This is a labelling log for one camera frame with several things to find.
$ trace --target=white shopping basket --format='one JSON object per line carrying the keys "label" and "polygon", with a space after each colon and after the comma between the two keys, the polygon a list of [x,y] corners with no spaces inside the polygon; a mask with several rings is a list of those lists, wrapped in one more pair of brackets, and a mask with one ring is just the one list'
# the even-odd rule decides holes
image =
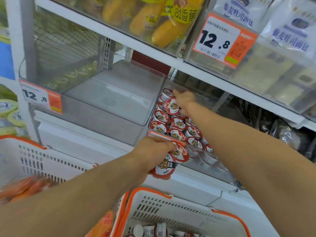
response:
{"label": "white shopping basket", "polygon": [[[48,176],[65,182],[93,168],[92,163],[41,146],[13,135],[0,136],[0,188],[29,175]],[[128,193],[117,204],[116,218],[110,237],[115,236],[123,217]]]}
{"label": "white shopping basket", "polygon": [[136,224],[164,222],[169,234],[181,230],[211,237],[251,237],[246,224],[235,215],[144,187],[131,192],[114,237],[132,234]]}

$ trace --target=white shelf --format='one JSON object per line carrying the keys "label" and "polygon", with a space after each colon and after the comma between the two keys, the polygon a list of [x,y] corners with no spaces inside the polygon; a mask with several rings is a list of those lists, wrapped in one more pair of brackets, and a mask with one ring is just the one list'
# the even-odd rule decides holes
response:
{"label": "white shelf", "polygon": [[152,46],[149,46],[135,38],[132,38],[120,31],[117,31],[105,24],[73,11],[65,6],[62,6],[52,0],[35,0],[36,4],[43,9],[62,16],[74,23],[84,26],[92,31],[95,31],[103,36],[106,36],[114,41],[124,44],[144,55],[154,58],[162,63],[174,67],[182,72],[194,76],[204,82],[207,82],[215,87],[227,91],[235,96],[238,96],[246,101],[249,101],[259,107],[275,113],[283,118],[290,120],[293,123],[301,123],[305,117],[299,115],[285,107],[282,107],[274,102],[271,102],[261,96],[258,96],[250,91],[247,91],[237,85],[234,85],[226,80],[223,80],[215,75],[194,67],[180,58],[175,58],[163,51],[160,51]]}

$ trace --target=forearm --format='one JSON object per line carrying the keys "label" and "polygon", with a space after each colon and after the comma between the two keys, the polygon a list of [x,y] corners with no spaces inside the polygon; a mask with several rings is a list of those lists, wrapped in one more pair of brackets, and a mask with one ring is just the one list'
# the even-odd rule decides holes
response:
{"label": "forearm", "polygon": [[282,237],[315,236],[310,220],[316,218],[316,166],[282,141],[250,126],[195,102],[186,109],[219,159],[247,188]]}
{"label": "forearm", "polygon": [[131,154],[3,206],[0,236],[84,236],[144,174]]}

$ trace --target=shopping basket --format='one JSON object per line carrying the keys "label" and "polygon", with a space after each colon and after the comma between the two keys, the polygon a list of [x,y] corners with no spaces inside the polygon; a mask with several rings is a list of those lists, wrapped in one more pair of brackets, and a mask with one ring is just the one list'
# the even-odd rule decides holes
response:
{"label": "shopping basket", "polygon": [[[65,182],[95,165],[70,155],[41,146],[13,135],[0,136],[0,188],[29,175],[48,176],[58,183]],[[117,203],[116,218],[110,237],[115,236],[125,210],[128,193]]]}
{"label": "shopping basket", "polygon": [[115,237],[132,234],[136,224],[166,223],[168,233],[190,231],[210,237],[250,237],[237,216],[144,187],[134,189]]}

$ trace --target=hand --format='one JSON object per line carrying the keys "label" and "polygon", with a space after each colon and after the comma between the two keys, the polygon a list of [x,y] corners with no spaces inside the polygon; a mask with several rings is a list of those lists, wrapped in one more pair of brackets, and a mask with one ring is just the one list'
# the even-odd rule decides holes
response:
{"label": "hand", "polygon": [[177,99],[177,105],[181,107],[181,113],[185,116],[189,116],[188,110],[186,109],[188,103],[195,102],[196,98],[194,93],[191,91],[185,91],[183,93],[180,93],[178,90],[173,90],[174,95]]}
{"label": "hand", "polygon": [[144,176],[141,183],[145,181],[148,172],[159,165],[169,151],[174,150],[176,150],[176,145],[167,139],[150,136],[141,139],[130,152],[133,158],[137,158],[137,162],[143,167]]}

